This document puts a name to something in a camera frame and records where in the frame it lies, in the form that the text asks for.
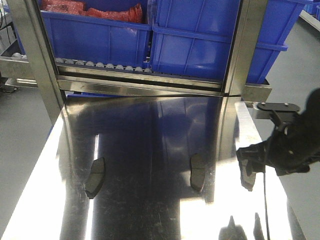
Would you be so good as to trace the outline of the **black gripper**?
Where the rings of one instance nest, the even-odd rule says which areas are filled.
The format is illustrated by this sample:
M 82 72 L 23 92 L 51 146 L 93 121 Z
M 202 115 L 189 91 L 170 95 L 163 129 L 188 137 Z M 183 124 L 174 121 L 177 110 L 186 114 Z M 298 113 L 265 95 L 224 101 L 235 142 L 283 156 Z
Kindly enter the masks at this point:
M 278 176 L 310 171 L 310 157 L 320 151 L 320 89 L 306 101 L 305 111 L 293 103 L 258 102 L 257 119 L 273 123 L 267 139 L 266 163 Z M 245 173 L 264 173 L 264 144 L 251 144 L 236 151 L 239 168 Z

